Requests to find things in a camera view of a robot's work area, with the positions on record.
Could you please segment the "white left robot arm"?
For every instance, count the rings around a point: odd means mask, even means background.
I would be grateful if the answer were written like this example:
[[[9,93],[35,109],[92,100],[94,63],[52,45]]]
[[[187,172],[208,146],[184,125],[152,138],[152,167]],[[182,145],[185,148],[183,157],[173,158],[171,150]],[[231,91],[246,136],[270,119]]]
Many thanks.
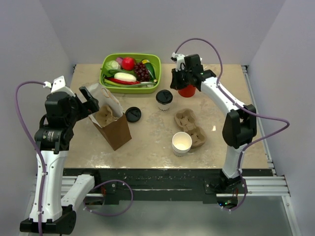
[[[32,143],[37,158],[35,197],[29,217],[20,223],[20,231],[27,233],[69,235],[73,232],[77,208],[88,192],[102,187],[101,179],[92,174],[81,174],[63,196],[64,163],[76,122],[99,110],[98,100],[86,87],[79,88],[86,99],[77,94],[52,91],[46,97],[46,113],[39,122]]]

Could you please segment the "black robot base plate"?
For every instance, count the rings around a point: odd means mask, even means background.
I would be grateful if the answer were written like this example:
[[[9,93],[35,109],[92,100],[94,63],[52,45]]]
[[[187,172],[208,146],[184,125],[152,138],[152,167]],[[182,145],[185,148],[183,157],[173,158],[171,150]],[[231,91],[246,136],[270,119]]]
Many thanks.
[[[63,175],[95,176],[95,185],[103,187],[90,191],[100,194],[100,202],[117,205],[121,201],[168,201],[216,203],[216,194],[243,194],[245,189],[236,182],[225,190],[219,187],[223,175],[219,169],[93,169],[65,168]]]

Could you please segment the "brown paper takeout bag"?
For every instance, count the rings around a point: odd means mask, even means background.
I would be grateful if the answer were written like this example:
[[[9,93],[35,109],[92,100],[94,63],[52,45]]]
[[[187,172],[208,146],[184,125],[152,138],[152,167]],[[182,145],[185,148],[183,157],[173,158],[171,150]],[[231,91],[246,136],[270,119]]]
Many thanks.
[[[99,104],[99,111],[90,115],[89,119],[111,148],[119,149],[131,140],[127,119],[120,102],[100,83],[89,86],[88,91]]]

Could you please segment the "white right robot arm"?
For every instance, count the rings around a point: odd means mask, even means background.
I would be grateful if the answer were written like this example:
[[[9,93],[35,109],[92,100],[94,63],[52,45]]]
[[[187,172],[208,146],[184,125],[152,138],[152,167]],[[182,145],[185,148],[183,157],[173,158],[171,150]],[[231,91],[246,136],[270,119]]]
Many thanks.
[[[257,134],[256,117],[248,112],[256,113],[253,105],[245,105],[235,98],[217,81],[213,71],[204,70],[198,54],[185,56],[173,53],[172,61],[176,67],[172,69],[170,87],[182,90],[193,86],[207,95],[225,115],[222,136],[227,144],[225,163],[222,172],[225,178],[219,181],[219,187],[224,193],[231,193],[236,187],[237,178],[241,173],[242,149],[252,142]]]

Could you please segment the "white paper coffee cup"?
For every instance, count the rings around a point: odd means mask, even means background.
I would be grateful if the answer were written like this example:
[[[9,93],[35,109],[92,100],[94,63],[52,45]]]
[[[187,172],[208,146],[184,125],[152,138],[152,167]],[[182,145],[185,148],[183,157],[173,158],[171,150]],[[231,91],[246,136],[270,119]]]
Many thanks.
[[[167,111],[169,111],[171,105],[172,105],[172,102],[169,102],[169,103],[160,103],[160,102],[158,102],[158,103],[157,103],[157,107],[158,107],[159,110],[162,111],[162,112],[167,112]]]

